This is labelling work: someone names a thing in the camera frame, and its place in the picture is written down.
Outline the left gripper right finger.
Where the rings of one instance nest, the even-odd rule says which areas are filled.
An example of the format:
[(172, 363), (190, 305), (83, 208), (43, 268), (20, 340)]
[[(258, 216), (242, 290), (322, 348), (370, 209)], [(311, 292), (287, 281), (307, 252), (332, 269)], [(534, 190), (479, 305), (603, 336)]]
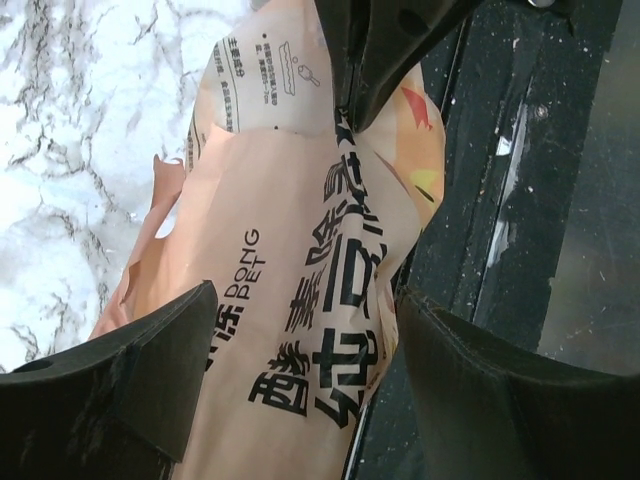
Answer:
[(639, 379), (518, 348), (411, 290), (399, 332), (431, 479), (635, 479)]

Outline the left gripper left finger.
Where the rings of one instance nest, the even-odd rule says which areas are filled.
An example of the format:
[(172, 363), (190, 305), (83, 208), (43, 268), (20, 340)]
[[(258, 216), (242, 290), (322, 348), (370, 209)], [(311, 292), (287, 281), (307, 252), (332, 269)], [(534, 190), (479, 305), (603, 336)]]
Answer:
[(168, 479), (184, 458), (214, 332), (211, 282), (1, 377), (4, 479)]

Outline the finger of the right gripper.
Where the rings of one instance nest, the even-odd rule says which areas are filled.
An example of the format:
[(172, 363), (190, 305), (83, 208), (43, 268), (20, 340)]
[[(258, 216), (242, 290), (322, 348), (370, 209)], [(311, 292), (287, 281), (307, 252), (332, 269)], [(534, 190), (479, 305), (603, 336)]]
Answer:
[(332, 69), (334, 104), (367, 129), (405, 75), (480, 0), (316, 0)]

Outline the orange cat litter bag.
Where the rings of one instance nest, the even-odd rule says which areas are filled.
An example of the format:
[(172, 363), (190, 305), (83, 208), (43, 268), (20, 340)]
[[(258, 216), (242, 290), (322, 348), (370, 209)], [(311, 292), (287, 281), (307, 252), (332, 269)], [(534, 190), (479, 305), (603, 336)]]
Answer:
[(176, 479), (339, 479), (398, 344), (391, 280), (444, 196), (419, 67), (365, 131), (334, 109), (315, 5), (271, 1), (219, 40), (184, 163), (95, 335), (204, 280), (216, 326)]

